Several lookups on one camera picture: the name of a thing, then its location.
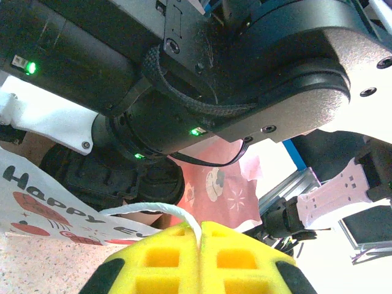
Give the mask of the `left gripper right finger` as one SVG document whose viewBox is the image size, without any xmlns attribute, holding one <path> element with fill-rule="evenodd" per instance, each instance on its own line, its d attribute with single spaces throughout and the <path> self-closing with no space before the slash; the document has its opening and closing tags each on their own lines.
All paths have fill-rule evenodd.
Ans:
<svg viewBox="0 0 392 294">
<path fill-rule="evenodd" d="M 200 293 L 315 293 L 289 255 L 215 222 L 202 223 Z"/>
</svg>

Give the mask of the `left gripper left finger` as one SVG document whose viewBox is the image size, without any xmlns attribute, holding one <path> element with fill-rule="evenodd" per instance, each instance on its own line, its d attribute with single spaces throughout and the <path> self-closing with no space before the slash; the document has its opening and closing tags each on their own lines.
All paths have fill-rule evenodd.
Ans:
<svg viewBox="0 0 392 294">
<path fill-rule="evenodd" d="M 183 222 L 111 254 L 80 293 L 198 293 L 198 246 Z"/>
</svg>

